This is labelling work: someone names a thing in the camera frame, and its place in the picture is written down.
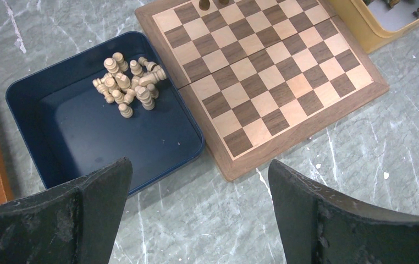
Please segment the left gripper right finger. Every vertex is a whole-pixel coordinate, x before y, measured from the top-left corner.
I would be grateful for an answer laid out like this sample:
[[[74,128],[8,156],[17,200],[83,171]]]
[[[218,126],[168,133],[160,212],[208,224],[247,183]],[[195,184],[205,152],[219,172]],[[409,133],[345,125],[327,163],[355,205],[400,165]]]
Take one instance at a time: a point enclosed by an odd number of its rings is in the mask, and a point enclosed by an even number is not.
[[[268,180],[287,263],[419,263],[419,216],[360,201],[276,159]]]

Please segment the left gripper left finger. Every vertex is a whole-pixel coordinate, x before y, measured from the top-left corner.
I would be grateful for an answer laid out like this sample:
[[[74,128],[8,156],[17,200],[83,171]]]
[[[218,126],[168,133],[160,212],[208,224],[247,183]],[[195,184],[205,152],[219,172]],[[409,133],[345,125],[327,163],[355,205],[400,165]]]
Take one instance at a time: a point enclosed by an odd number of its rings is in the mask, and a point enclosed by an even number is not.
[[[0,205],[0,263],[108,263],[133,175],[120,158]]]

